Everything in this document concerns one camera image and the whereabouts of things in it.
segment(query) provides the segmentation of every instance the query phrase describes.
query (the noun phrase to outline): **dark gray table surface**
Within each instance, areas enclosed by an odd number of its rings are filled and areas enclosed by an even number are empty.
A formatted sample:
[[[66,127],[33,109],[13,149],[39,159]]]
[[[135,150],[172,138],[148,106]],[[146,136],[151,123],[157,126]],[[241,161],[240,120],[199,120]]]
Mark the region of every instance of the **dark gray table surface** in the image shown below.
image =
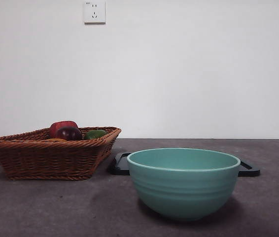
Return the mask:
[[[227,203],[196,222],[161,217],[129,176],[107,167],[117,153],[187,147],[222,151],[261,168],[239,177]],[[279,237],[279,140],[117,139],[84,181],[8,180],[0,167],[0,237]]]

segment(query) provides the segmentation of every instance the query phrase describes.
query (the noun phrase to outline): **mint green bowl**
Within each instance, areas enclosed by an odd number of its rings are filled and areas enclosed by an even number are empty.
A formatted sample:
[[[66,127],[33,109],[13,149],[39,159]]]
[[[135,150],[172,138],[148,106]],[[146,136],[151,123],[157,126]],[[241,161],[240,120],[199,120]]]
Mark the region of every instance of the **mint green bowl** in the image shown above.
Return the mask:
[[[139,198],[171,219],[192,221],[225,204],[238,177],[240,160],[222,152],[160,148],[127,157]]]

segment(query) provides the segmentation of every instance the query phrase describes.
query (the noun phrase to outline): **brown wicker basket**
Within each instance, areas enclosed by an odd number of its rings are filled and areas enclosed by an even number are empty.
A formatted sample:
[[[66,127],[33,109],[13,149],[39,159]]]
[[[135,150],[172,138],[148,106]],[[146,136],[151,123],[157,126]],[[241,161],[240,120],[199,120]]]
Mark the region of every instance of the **brown wicker basket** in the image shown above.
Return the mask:
[[[92,176],[99,163],[107,158],[121,132],[116,127],[103,129],[101,138],[81,141],[46,141],[49,128],[0,137],[0,165],[11,180],[56,179],[84,180]]]

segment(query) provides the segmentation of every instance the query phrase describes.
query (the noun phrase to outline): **basket rim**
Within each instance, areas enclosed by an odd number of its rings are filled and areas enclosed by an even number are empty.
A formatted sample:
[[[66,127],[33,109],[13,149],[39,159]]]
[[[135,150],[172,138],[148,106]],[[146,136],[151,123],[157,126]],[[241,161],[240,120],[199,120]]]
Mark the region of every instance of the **basket rim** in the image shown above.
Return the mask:
[[[112,127],[112,126],[106,126],[106,127],[79,127],[80,130],[82,129],[112,129],[111,132],[106,134],[103,137],[96,138],[96,139],[90,139],[90,140],[79,140],[79,141],[47,141],[46,139],[44,140],[17,140],[17,139],[12,139],[8,140],[9,137],[15,137],[15,136],[27,136],[31,133],[38,133],[42,132],[45,130],[49,130],[49,128],[42,128],[38,130],[34,130],[31,132],[25,132],[25,133],[19,133],[19,134],[14,134],[14,135],[7,135],[7,136],[1,136],[0,137],[0,144],[41,144],[41,145],[46,145],[46,146],[59,146],[59,145],[77,145],[77,146],[100,146],[100,145],[105,145],[106,143],[110,142],[113,140],[115,137],[118,136],[118,134],[121,132],[121,129],[118,127]]]

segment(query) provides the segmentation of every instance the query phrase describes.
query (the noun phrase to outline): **black tray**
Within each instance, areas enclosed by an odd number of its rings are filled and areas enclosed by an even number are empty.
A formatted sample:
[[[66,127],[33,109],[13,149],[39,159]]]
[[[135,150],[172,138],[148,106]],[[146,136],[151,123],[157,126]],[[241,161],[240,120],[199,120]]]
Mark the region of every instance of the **black tray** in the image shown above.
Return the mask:
[[[131,153],[119,153],[115,156],[112,163],[108,167],[108,171],[115,175],[130,175],[127,156]],[[239,177],[254,177],[260,175],[260,169],[251,163],[241,159],[239,168]]]

